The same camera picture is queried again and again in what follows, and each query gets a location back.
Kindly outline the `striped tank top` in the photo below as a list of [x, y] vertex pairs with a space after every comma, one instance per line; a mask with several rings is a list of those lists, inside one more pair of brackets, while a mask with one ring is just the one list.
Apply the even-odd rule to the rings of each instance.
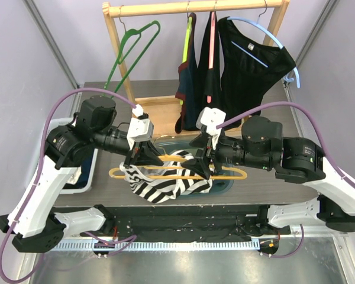
[[208, 193], [212, 188], [212, 180], [141, 180], [138, 176], [125, 179], [131, 191], [137, 196], [159, 204], [181, 195]]

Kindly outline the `navy maroon-trim tank top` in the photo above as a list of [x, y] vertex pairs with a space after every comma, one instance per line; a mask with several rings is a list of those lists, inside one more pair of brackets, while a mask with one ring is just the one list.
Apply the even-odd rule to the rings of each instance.
[[199, 109], [196, 102], [196, 73], [197, 63], [195, 55], [195, 26], [196, 14], [188, 16], [182, 63], [178, 67], [179, 86], [175, 98], [179, 100], [180, 116], [175, 123], [175, 132], [183, 130], [195, 131]]

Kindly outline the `neon yellow hanger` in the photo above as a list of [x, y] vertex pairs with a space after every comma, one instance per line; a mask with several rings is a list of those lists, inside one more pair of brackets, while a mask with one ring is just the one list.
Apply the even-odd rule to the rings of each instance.
[[188, 15], [185, 40], [183, 45], [182, 63], [178, 67], [179, 87], [175, 97], [179, 100], [179, 105], [184, 106], [187, 93], [192, 89], [192, 78], [190, 71], [190, 42], [193, 30], [193, 17]]

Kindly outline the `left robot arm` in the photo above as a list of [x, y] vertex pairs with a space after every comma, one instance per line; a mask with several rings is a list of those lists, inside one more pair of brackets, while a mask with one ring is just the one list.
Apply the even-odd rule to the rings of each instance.
[[33, 182], [13, 212], [0, 216], [1, 231], [14, 235], [12, 245], [20, 253], [46, 253], [72, 235], [113, 232], [115, 218], [103, 205], [67, 214], [52, 211], [67, 181], [96, 149], [125, 156], [127, 166], [163, 165], [151, 143], [148, 116], [132, 119], [128, 131], [121, 131], [112, 125], [115, 107], [113, 99], [93, 96], [72, 122], [46, 131]]

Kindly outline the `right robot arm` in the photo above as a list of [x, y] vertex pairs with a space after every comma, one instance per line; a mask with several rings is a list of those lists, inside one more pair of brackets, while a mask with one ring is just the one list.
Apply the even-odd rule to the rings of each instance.
[[275, 171], [276, 179], [301, 184], [318, 193], [317, 197], [289, 205], [269, 205], [255, 219], [258, 231], [270, 233], [289, 225], [324, 224], [326, 227], [355, 232], [355, 189], [350, 176], [339, 176], [324, 150], [302, 137], [284, 137], [279, 122], [252, 117], [241, 126], [241, 138], [221, 134], [212, 145], [209, 134], [202, 132], [191, 141], [198, 151], [182, 167], [209, 179], [223, 164]]

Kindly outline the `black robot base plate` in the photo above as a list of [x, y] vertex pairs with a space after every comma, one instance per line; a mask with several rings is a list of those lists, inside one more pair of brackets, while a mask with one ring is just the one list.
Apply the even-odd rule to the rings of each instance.
[[135, 235], [139, 242], [191, 243], [249, 241], [252, 237], [290, 234], [267, 221], [267, 205], [117, 206], [97, 236]]

